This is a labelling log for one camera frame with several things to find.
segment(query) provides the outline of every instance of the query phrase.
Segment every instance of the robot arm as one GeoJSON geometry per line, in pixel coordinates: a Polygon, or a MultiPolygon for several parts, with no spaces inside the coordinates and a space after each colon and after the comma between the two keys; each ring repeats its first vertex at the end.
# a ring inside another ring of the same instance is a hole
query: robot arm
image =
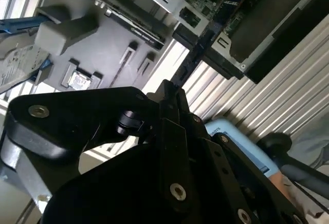
{"type": "Polygon", "coordinates": [[[185,92],[125,87],[22,96],[10,103],[1,160],[51,223],[306,223],[225,134],[210,137],[185,92]],[[79,175],[80,154],[139,137],[79,175]]]}

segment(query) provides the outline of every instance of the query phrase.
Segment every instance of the black plastic part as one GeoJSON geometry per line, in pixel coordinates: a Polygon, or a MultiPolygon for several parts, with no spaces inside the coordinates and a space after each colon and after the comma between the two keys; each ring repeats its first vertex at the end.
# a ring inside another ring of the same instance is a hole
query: black plastic part
{"type": "Polygon", "coordinates": [[[32,159],[45,186],[53,187],[42,224],[241,223],[239,208],[255,224],[285,224],[282,214],[296,214],[306,223],[233,141],[221,142],[225,134],[210,141],[202,120],[189,113],[182,89],[163,81],[154,97],[157,101],[127,87],[29,95],[10,103],[5,132],[32,159]],[[29,114],[36,103],[49,109],[47,118],[29,114]],[[116,130],[123,114],[151,125],[155,138],[75,175],[71,169],[84,150],[127,138],[116,130]],[[70,134],[73,123],[79,134],[70,134]],[[54,178],[60,180],[55,186],[54,178]],[[178,193],[172,185],[183,189],[178,193]],[[249,203],[242,186],[253,191],[256,205],[249,203]],[[174,192],[186,197],[179,199],[174,192]]]}
{"type": "Polygon", "coordinates": [[[8,108],[6,134],[18,146],[63,163],[105,144],[107,138],[111,143],[124,141],[127,136],[116,131],[122,114],[153,108],[144,120],[157,114],[157,104],[133,87],[21,96],[8,108]],[[36,104],[47,107],[49,116],[31,116],[28,109],[36,104]]]}
{"type": "Polygon", "coordinates": [[[257,145],[291,181],[329,200],[329,176],[288,156],[287,152],[291,147],[291,139],[288,135],[272,133],[261,139],[257,145]]]}
{"type": "Polygon", "coordinates": [[[284,133],[269,133],[257,143],[267,154],[273,152],[274,147],[283,153],[287,153],[293,142],[289,135],[284,133]]]}
{"type": "MultiPolygon", "coordinates": [[[[174,31],[173,38],[189,50],[193,48],[193,45],[195,45],[198,39],[197,35],[195,35],[192,31],[187,29],[182,24],[180,24],[174,31]]],[[[227,61],[221,54],[216,52],[216,50],[214,50],[213,48],[209,48],[206,51],[202,60],[226,79],[230,79],[231,77],[241,79],[244,76],[239,69],[237,69],[232,63],[227,61]]]]}
{"type": "Polygon", "coordinates": [[[258,84],[329,14],[328,1],[312,0],[303,10],[297,10],[292,19],[273,35],[275,41],[247,69],[245,75],[258,84]]]}

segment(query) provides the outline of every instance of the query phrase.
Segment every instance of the screw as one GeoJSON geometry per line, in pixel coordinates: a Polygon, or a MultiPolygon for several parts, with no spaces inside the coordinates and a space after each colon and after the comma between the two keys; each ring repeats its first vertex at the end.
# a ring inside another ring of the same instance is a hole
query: screw
{"type": "Polygon", "coordinates": [[[221,136],[221,140],[222,140],[224,143],[228,143],[228,139],[227,139],[225,136],[221,136]]]}
{"type": "Polygon", "coordinates": [[[186,199],[186,191],[183,186],[178,183],[171,184],[170,192],[178,201],[184,201],[186,199]]]}
{"type": "Polygon", "coordinates": [[[193,120],[195,120],[196,122],[201,122],[201,119],[198,116],[193,116],[193,120]]]}
{"type": "Polygon", "coordinates": [[[29,113],[36,118],[46,118],[49,116],[49,110],[45,106],[33,105],[29,107],[29,113]]]}
{"type": "Polygon", "coordinates": [[[239,219],[244,223],[244,224],[251,224],[251,219],[248,213],[243,210],[243,209],[238,209],[237,215],[239,216],[239,219]]]}
{"type": "Polygon", "coordinates": [[[303,224],[302,220],[297,215],[293,215],[293,217],[298,224],[303,224]]]}
{"type": "Polygon", "coordinates": [[[144,97],[143,97],[142,95],[140,95],[140,94],[137,94],[136,97],[137,97],[138,99],[140,99],[140,100],[144,100],[144,97]]]}

